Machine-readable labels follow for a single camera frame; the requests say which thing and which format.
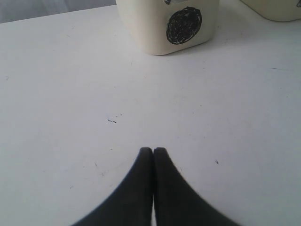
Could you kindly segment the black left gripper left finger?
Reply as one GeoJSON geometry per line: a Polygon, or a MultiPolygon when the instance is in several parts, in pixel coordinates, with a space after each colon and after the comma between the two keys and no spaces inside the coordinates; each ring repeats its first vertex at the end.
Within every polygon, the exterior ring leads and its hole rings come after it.
{"type": "Polygon", "coordinates": [[[150,226],[154,190],[153,152],[139,150],[119,186],[77,226],[150,226]]]}

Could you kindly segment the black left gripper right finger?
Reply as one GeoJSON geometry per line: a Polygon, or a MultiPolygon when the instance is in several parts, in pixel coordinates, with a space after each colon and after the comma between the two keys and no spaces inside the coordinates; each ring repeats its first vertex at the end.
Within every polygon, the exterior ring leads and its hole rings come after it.
{"type": "Polygon", "coordinates": [[[181,176],[167,150],[153,152],[156,185],[155,217],[158,226],[237,226],[202,199],[181,176]]]}

